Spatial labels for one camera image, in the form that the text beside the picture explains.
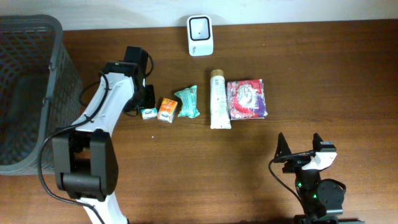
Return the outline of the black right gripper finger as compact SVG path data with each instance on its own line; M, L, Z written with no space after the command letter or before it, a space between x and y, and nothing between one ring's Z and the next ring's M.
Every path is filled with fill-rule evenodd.
M324 141L318 133L313 134L313 150L315 152L336 152L336 147L332 142Z
M285 140L283 133L279 133L277 140L277 149L274 157L289 156L291 154L291 150L289 148L289 145L287 144L287 141Z

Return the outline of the teal small tissue pack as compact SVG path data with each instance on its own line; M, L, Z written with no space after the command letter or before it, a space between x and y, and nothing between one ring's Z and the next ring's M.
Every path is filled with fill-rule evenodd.
M143 119L154 119L157 117L158 111L156 108L146 108L141 110Z

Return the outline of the orange small tissue pack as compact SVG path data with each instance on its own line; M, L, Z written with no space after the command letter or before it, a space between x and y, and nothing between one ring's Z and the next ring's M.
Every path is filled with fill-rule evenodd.
M160 121L172 123L174 120L175 110L177 109L178 102L164 98L158 110L157 119Z

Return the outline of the red purple tissue pack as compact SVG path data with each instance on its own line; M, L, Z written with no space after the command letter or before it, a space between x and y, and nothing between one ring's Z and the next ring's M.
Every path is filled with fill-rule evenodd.
M228 82L226 93L232 120L264 119L268 115L262 79Z

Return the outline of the white cream tube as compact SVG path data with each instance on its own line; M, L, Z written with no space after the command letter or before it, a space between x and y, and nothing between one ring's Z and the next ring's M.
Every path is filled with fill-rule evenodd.
M215 69L210 73L211 129L231 129L224 72Z

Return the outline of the green wipes pack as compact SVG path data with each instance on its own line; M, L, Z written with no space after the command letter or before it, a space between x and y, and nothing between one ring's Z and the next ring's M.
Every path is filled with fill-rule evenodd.
M200 115L197 109L197 86L193 85L174 93L182 101L182 107L178 117L196 118Z

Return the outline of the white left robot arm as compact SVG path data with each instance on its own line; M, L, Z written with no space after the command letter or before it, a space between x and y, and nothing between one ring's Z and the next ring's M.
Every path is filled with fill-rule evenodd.
M124 58L100 70L98 89L80 117L52 134L55 180L66 203L82 206L92 223L128 223L115 194L118 162L111 136L122 114L137 116L155 106L146 83L152 57L128 46Z

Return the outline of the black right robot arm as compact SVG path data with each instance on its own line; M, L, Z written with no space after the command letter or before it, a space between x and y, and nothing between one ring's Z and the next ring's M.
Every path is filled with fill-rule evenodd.
M324 141L318 133L313 134L313 149L305 152L291 152L282 133L279 133L274 158L268 169L273 178L298 200L303 209L302 215L295 215L294 223L362 223L357 218L339 219L343 214L346 186L334 179L322 179L320 172L329 168L336 159L336 147ZM295 188L281 181L272 170L272 165L283 164L282 172L295 174Z

